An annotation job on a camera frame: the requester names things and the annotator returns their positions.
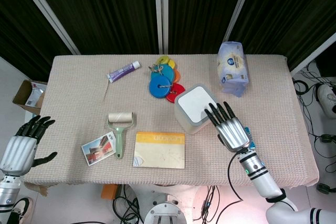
orange tag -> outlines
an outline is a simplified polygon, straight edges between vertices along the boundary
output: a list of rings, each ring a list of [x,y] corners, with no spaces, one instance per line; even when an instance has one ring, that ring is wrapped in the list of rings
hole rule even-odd
[[[180,72],[178,72],[176,69],[174,69],[174,72],[175,72],[175,79],[173,83],[177,83],[180,81],[181,75],[180,75]]]

photo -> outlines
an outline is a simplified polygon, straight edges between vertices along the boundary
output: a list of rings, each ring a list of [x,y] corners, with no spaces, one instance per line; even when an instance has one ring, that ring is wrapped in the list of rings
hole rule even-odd
[[[88,165],[93,165],[114,154],[113,146],[115,139],[113,132],[110,132],[90,143],[82,145],[82,150]]]

colorful keychain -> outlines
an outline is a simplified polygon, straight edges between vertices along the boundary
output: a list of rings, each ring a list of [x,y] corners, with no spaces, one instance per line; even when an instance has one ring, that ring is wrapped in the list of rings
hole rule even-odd
[[[168,61],[168,65],[169,65],[172,69],[175,69],[175,67],[176,67],[175,61],[173,61],[172,59],[170,59],[170,60]]]
[[[182,85],[174,83],[170,90],[170,93],[166,96],[166,99],[172,103],[175,103],[175,98],[184,91],[185,88]]]
[[[171,90],[172,83],[166,76],[158,75],[149,83],[149,92],[156,98],[166,97]]]
[[[151,68],[151,70],[152,70],[151,79],[163,75],[166,76],[168,80],[172,83],[175,78],[174,70],[167,64],[155,65],[154,67]]]
[[[156,64],[168,64],[170,58],[168,57],[168,55],[163,55],[161,56],[159,59],[157,59]]]
[[[177,71],[176,69],[174,69],[174,73],[175,73],[175,79],[174,79],[173,83],[177,83],[177,82],[180,81],[181,75],[180,75],[180,72]]]

robot finger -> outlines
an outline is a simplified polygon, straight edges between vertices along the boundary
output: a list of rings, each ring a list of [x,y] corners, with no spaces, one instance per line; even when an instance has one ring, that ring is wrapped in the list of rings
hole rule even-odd
[[[209,103],[210,108],[212,109],[213,113],[215,114],[218,122],[221,124],[224,122],[223,118],[221,117],[221,115],[219,114],[219,112],[217,111],[217,109],[215,108],[215,106],[213,106],[212,103]]]
[[[223,109],[223,107],[219,103],[217,103],[217,108],[222,113],[222,115],[224,117],[224,121],[229,120],[228,115],[226,114],[225,110]]]
[[[22,125],[20,128],[19,128],[19,130],[16,132],[16,136],[21,136],[21,134],[22,134],[22,132],[23,132],[23,130],[25,129],[25,127],[26,127],[26,125],[27,125],[28,123],[25,123],[24,125]]]
[[[217,137],[218,137],[218,139],[220,140],[220,142],[225,146],[225,144],[224,144],[224,142],[223,142],[221,136],[218,134]]]
[[[209,112],[209,110],[205,109],[204,110],[205,113],[207,114],[207,116],[209,117],[210,121],[212,122],[212,124],[217,127],[218,126],[218,123],[216,121],[216,119],[214,118],[214,116]]]
[[[36,123],[34,123],[33,128],[31,129],[28,136],[33,137],[36,133],[36,131],[43,125],[44,122],[48,121],[50,119],[49,116],[45,116],[44,118],[41,118]]]
[[[231,118],[235,118],[236,116],[235,116],[235,114],[233,113],[233,111],[232,111],[231,107],[229,106],[229,104],[228,104],[227,102],[224,102],[224,106],[225,106],[225,108],[226,108],[226,110],[227,110],[227,113],[229,113],[229,116],[230,116]]]
[[[37,120],[39,120],[40,118],[41,118],[41,116],[40,116],[40,115],[37,115],[37,116],[33,117],[32,119],[30,119],[28,123],[33,124],[33,123],[35,123]]]
[[[53,160],[54,157],[56,157],[56,155],[57,155],[57,152],[53,152],[47,157],[35,159],[32,167],[48,163],[49,161]]]
[[[39,144],[41,138],[43,137],[44,133],[46,132],[46,129],[49,126],[51,126],[54,122],[55,122],[55,120],[47,121],[44,124],[42,124],[41,127],[39,127],[36,130],[36,132],[34,133],[34,135],[32,137],[37,139],[37,144]]]
[[[23,126],[24,128],[22,129],[21,132],[19,132],[19,136],[26,136],[29,134],[29,132],[31,131],[33,124],[40,119],[40,115],[37,115],[35,117],[33,117],[32,119],[30,119],[30,121],[28,123],[25,123]]]
[[[45,116],[44,118],[41,118],[40,120],[38,120],[39,123],[44,123],[47,122],[51,117],[49,116]]]

floor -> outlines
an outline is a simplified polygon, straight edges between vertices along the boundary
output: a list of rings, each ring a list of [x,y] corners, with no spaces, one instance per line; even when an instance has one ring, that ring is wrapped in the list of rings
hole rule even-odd
[[[0,109],[2,111],[0,115],[0,132],[2,134],[0,156],[6,146],[7,139],[23,124],[25,118],[25,112],[18,106],[12,104],[11,100],[20,83],[26,77],[6,64],[7,63],[0,58],[0,79],[2,80],[0,83]],[[316,71],[316,67],[313,63],[310,69]],[[304,80],[308,85],[312,84],[311,80],[307,80],[300,74],[297,74],[295,79]],[[311,91],[303,95],[303,99],[309,103],[311,100]],[[313,101],[312,105],[309,106],[309,111],[313,119],[314,131],[317,135],[322,133],[336,134],[336,127],[334,127],[335,120],[327,119],[316,101]],[[324,155],[336,153],[336,147],[330,144],[318,143],[317,148],[320,153]],[[314,154],[320,170],[320,182],[336,187],[336,173],[328,174],[324,171],[324,167],[331,163],[331,161],[322,158],[315,151]],[[31,197],[35,204],[34,212],[26,223],[67,224],[80,221],[101,221],[106,224],[120,223],[112,212],[111,201],[100,198],[101,189],[102,185],[97,184],[60,184],[50,187],[48,196],[43,197],[34,191],[23,188],[20,192],[20,196]],[[246,223],[246,217],[248,217],[250,224],[266,224],[265,211],[270,204],[261,198],[253,187],[237,187],[236,190],[244,201],[227,209],[225,214],[221,216],[219,223]],[[287,188],[286,193],[288,198],[298,206],[299,210],[309,207],[334,210],[336,194],[321,194],[316,191],[315,186]],[[200,207],[205,195],[206,187],[201,187],[194,200],[194,218],[199,217]],[[219,209],[222,209],[228,203],[236,200],[231,189],[227,186],[220,187],[220,196]],[[217,195],[215,195],[213,202],[217,202],[217,200]],[[210,207],[210,216],[214,213],[215,208],[216,203],[213,203],[213,207]]]

